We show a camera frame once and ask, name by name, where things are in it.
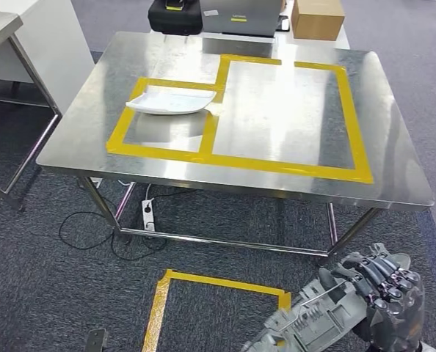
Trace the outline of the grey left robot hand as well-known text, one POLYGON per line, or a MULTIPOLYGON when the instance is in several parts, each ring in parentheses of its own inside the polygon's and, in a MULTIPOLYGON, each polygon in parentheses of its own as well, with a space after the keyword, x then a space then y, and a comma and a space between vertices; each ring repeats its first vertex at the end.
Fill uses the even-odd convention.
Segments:
POLYGON ((93 329, 87 336, 84 352, 103 352, 107 347, 106 329, 93 329))

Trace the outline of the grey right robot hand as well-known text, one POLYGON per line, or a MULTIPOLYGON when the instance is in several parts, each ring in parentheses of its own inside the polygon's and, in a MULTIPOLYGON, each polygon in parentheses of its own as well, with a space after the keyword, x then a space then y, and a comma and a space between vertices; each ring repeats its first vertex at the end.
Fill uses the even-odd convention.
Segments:
POLYGON ((405 269, 385 250, 362 255, 353 252, 332 270, 319 269, 319 280, 329 298, 345 296, 343 279, 366 305, 364 318, 353 328, 369 344, 369 351, 424 351, 424 286, 420 275, 405 269))

